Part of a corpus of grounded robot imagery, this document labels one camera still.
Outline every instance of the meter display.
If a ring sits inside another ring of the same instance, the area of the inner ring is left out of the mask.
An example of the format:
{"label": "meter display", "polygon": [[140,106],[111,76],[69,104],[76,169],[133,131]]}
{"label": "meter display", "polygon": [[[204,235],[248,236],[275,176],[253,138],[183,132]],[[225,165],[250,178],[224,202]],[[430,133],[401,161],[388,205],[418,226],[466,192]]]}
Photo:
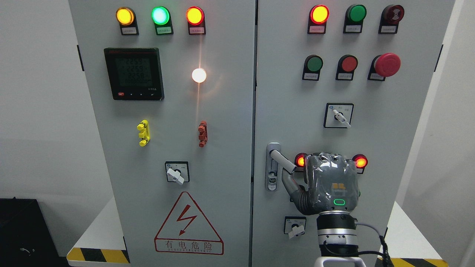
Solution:
{"label": "meter display", "polygon": [[163,100],[158,48],[106,48],[104,56],[115,100]]}

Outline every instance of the red push button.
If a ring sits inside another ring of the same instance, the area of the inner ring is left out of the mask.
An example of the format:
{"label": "red push button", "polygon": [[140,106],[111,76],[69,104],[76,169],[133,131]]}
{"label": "red push button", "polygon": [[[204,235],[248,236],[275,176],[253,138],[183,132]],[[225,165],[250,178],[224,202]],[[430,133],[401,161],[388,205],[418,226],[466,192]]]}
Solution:
{"label": "red push button", "polygon": [[389,5],[383,11],[383,18],[389,24],[398,24],[404,17],[404,8],[401,5]]}
{"label": "red push button", "polygon": [[354,56],[347,56],[342,62],[342,69],[346,72],[352,72],[358,66],[358,60]]}
{"label": "red push button", "polygon": [[381,55],[374,63],[376,73],[383,77],[390,77],[396,74],[401,67],[401,59],[394,53]]}

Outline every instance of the cable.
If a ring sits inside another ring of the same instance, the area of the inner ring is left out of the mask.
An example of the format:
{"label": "cable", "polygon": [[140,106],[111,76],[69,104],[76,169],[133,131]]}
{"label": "cable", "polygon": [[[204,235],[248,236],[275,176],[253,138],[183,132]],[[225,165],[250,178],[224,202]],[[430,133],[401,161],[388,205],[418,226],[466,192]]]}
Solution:
{"label": "cable", "polygon": [[356,225],[363,225],[363,226],[372,228],[373,230],[375,230],[378,233],[378,236],[382,236],[382,234],[378,231],[378,229],[376,229],[376,227],[372,226],[371,224],[362,223],[362,222],[355,222],[355,224]]}
{"label": "cable", "polygon": [[380,237],[381,245],[383,247],[383,253],[382,253],[383,255],[381,255],[383,258],[383,266],[388,267],[389,263],[391,263],[391,257],[389,256],[388,244],[386,244],[386,241],[384,240],[384,236],[378,231],[378,229],[376,229],[376,227],[372,226],[371,224],[362,223],[362,222],[355,222],[355,224],[369,227],[378,233],[378,236]]}
{"label": "cable", "polygon": [[339,254],[339,253],[335,253],[333,251],[330,251],[326,245],[326,241],[323,242],[323,246],[325,247],[325,249],[330,253],[330,254],[333,254],[335,256],[339,256],[339,257],[357,257],[359,255],[367,255],[367,254],[376,254],[376,255],[379,255],[381,257],[384,257],[384,254],[382,254],[381,252],[379,251],[373,251],[373,250],[367,250],[367,251],[360,251],[358,253],[350,253],[350,254]]}

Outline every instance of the orange light on gripper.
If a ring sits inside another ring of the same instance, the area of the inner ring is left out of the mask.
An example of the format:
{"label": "orange light on gripper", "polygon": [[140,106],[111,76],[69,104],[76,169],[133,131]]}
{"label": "orange light on gripper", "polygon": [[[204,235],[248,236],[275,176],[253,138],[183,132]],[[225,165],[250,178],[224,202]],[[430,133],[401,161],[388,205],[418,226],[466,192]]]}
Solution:
{"label": "orange light on gripper", "polygon": [[324,24],[330,15],[328,7],[324,5],[316,5],[310,12],[310,19],[315,24]]}
{"label": "orange light on gripper", "polygon": [[191,24],[191,25],[199,25],[203,22],[205,19],[205,13],[203,10],[199,7],[190,7],[186,11],[186,20]]}
{"label": "orange light on gripper", "polygon": [[368,165],[368,159],[363,154],[358,154],[353,157],[353,161],[355,162],[356,168],[363,169]]}
{"label": "orange light on gripper", "polygon": [[305,166],[305,157],[307,156],[307,154],[305,153],[299,153],[295,156],[295,164],[298,166],[298,167],[304,167]]}

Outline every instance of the warning sign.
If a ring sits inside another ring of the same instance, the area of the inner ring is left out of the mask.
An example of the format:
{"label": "warning sign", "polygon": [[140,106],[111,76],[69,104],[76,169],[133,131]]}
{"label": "warning sign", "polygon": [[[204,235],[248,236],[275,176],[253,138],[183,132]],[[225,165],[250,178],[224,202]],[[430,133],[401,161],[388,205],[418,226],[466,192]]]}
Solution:
{"label": "warning sign", "polygon": [[224,242],[191,195],[183,191],[155,236],[158,252],[224,254]]}

